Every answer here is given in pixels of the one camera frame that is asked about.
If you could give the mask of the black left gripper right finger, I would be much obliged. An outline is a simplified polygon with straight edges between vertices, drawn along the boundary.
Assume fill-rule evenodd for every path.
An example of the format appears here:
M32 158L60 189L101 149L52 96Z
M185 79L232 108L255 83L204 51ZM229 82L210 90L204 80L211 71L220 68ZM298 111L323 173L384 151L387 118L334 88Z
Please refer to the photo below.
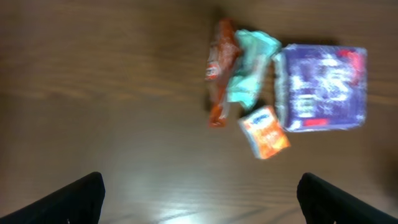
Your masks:
M397 218L309 172L298 183L297 199L307 224L397 224Z

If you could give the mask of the red snack wrapper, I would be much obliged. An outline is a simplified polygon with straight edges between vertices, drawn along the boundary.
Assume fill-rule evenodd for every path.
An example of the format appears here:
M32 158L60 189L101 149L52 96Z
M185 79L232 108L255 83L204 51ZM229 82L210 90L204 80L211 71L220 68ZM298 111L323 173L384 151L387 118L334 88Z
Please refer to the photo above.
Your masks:
M234 71L241 48L235 39L231 19L223 18L215 24L210 43L205 81L211 103L209 123L211 127L223 127L228 116L227 86Z

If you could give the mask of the orange tissue pack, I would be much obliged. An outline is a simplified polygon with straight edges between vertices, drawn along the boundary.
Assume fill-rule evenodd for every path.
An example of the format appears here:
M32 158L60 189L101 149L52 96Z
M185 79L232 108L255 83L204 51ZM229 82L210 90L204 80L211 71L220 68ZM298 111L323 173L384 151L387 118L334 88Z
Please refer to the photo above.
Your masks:
M238 123L258 159L269 159L290 147L272 106L263 106L239 119Z

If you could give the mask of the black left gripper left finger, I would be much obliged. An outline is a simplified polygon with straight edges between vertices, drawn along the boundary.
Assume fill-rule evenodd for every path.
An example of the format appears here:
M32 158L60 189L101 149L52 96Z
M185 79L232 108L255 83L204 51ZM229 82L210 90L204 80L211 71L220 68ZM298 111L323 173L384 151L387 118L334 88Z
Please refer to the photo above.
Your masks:
M92 172L1 218L1 224L97 224L105 197L103 177Z

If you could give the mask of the teal wipes packet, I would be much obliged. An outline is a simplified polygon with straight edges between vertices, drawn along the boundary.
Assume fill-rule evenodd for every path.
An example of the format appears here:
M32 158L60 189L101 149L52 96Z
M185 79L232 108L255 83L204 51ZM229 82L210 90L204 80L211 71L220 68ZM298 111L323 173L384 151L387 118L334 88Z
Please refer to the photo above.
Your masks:
M235 38L243 50L238 57L232 77L227 86L227 101L239 103L250 110L262 90L264 77L272 57L282 44L262 31L236 31Z

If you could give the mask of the purple Carefree pad package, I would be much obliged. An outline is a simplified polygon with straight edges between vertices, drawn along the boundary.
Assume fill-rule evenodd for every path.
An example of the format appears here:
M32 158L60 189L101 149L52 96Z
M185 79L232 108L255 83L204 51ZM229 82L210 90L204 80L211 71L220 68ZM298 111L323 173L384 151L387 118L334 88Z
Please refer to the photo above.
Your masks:
M290 44L274 56L275 110L291 133L347 130L367 115L368 51Z

